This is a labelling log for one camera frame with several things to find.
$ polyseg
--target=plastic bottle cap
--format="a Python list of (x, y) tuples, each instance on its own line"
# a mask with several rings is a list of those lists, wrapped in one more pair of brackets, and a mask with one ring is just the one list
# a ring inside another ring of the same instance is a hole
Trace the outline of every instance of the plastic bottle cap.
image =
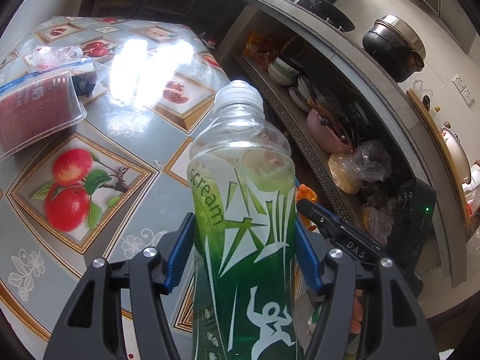
[(214, 113), (230, 104), (253, 105), (263, 112), (263, 100), (258, 90), (239, 79), (232, 81), (218, 91), (214, 101)]

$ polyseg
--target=wall outlet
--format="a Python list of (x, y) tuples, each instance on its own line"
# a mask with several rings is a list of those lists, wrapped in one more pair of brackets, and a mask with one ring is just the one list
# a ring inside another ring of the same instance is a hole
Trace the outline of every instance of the wall outlet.
[(467, 87), (465, 87), (465, 89), (462, 90), (461, 95), (462, 95), (463, 99), (465, 100), (466, 105), (470, 105), (474, 101), (473, 95), (470, 93), (470, 91)]
[(460, 76), (457, 74), (455, 78), (452, 80), (453, 84), (456, 86), (459, 92), (462, 92), (466, 87), (467, 84), (465, 84)]

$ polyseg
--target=green bottle label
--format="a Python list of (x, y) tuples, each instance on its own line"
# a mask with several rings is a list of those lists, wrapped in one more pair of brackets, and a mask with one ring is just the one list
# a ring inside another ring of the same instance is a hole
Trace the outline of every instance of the green bottle label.
[(209, 154), (189, 166), (201, 255), (194, 360), (298, 357), (293, 164), (284, 157), (283, 170), (277, 167), (272, 177)]

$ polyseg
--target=pink bowl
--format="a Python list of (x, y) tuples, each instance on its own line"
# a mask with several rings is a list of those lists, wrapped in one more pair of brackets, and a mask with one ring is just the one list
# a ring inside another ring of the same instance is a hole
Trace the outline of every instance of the pink bowl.
[(343, 153), (352, 150), (352, 147), (343, 143), (332, 131), (332, 128), (322, 126), (322, 117), (311, 110), (307, 116), (307, 128), (313, 139), (328, 153)]

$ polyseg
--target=blue gripper pad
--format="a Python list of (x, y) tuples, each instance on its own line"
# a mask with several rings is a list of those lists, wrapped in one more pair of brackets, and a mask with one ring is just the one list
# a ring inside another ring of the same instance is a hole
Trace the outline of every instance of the blue gripper pad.
[(318, 294), (322, 288), (320, 262), (309, 243), (307, 235), (303, 230), (302, 221), (298, 216), (295, 218), (295, 235), (295, 255), (297, 256), (303, 278), (306, 284)]
[(191, 215), (183, 225), (183, 230), (181, 231), (177, 243), (173, 247), (166, 264), (164, 287), (168, 293), (171, 293), (172, 290), (180, 284), (183, 270), (185, 269), (188, 257), (190, 256), (191, 248), (194, 245), (196, 226), (195, 215)]

